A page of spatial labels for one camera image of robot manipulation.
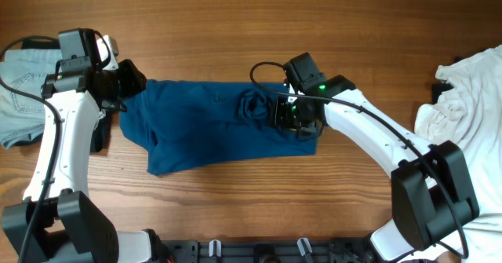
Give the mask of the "blue t-shirt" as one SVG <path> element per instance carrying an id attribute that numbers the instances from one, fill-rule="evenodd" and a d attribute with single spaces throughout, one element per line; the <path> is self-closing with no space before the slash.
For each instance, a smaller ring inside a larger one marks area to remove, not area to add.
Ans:
<path id="1" fill-rule="evenodd" d="M 281 83 L 147 82 L 125 102 L 123 135 L 148 153 L 147 171 L 175 173 L 215 163 L 313 155 L 317 141 L 271 125 Z"/>

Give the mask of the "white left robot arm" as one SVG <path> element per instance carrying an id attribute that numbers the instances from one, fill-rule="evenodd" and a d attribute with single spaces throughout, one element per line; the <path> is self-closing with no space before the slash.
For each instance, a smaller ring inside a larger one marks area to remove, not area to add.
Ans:
<path id="1" fill-rule="evenodd" d="M 2 229 L 21 262 L 157 262 L 166 252 L 150 229 L 119 232 L 89 198 L 93 131 L 106 106 L 146 88 L 131 60 L 114 68 L 67 62 L 42 85 L 45 129 L 37 166 L 20 204 L 2 212 Z"/>

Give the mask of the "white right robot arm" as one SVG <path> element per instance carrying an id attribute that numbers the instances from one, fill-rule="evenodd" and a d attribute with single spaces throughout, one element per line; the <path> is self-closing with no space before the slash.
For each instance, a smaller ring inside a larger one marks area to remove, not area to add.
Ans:
<path id="1" fill-rule="evenodd" d="M 391 220 L 365 239 L 336 239 L 336 254 L 351 250 L 361 261 L 399 262 L 426 259 L 441 247 L 469 257 L 464 226 L 479 215 L 479 206 L 457 145 L 410 133 L 341 75 L 287 75 L 284 85 L 282 125 L 301 131 L 322 122 L 354 141 L 391 179 Z"/>

